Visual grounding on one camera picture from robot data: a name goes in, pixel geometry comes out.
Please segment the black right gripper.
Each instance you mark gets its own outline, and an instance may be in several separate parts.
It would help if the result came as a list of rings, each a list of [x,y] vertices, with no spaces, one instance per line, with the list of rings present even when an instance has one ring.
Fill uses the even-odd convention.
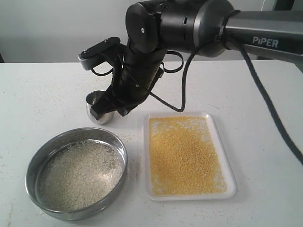
[[[123,60],[122,72],[114,77],[106,95],[93,98],[90,114],[96,120],[111,111],[117,111],[121,116],[128,115],[147,98],[165,54],[166,50],[161,48],[143,53],[133,46],[127,46],[120,59]]]

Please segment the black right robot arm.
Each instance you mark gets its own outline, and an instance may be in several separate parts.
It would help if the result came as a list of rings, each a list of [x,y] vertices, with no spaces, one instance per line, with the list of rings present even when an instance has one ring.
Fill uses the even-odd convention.
[[[215,57],[243,48],[266,58],[303,58],[303,14],[291,11],[236,10],[226,0],[149,0],[131,5],[125,16],[128,43],[102,42],[101,60],[113,67],[111,85],[92,106],[99,119],[127,115],[152,94],[169,51]]]

